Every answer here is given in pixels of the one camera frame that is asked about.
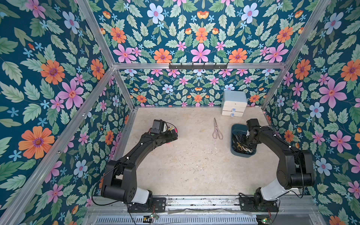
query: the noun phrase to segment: beige floor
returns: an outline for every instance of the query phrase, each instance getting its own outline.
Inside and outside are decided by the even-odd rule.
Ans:
[[[214,140],[213,119],[223,140]],[[137,169],[138,186],[154,195],[254,194],[276,178],[279,159],[260,144],[250,158],[230,152],[230,130],[235,123],[257,118],[267,125],[261,108],[247,108],[242,117],[221,115],[221,108],[139,108],[125,149],[129,152],[153,120],[164,120],[178,129],[178,139],[157,147]]]

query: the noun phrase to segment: scissors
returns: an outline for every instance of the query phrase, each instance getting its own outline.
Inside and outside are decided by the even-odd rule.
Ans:
[[[219,137],[220,140],[222,140],[223,136],[222,133],[219,131],[217,123],[216,123],[216,119],[214,118],[214,133],[212,133],[212,137],[214,139],[217,139]]]

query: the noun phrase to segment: small drawer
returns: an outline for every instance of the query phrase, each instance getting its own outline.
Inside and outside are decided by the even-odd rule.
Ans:
[[[243,112],[232,112],[232,111],[222,111],[222,115],[223,116],[231,116],[231,115],[233,115],[233,116],[243,116]]]
[[[235,112],[245,112],[245,108],[246,107],[239,107],[239,106],[227,106],[227,105],[224,105],[222,107],[222,109],[224,111],[232,111],[233,109],[235,109]]]

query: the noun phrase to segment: metal vent grate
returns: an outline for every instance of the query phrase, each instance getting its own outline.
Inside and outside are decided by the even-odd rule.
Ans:
[[[136,224],[149,224],[143,222],[143,215],[133,216]],[[98,216],[96,225],[132,225],[129,215]],[[258,224],[256,215],[161,215],[153,224]]]

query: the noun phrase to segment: white drawer unit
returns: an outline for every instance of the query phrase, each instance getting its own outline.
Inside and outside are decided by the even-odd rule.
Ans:
[[[225,90],[222,98],[222,115],[242,116],[247,105],[246,94],[243,91]]]

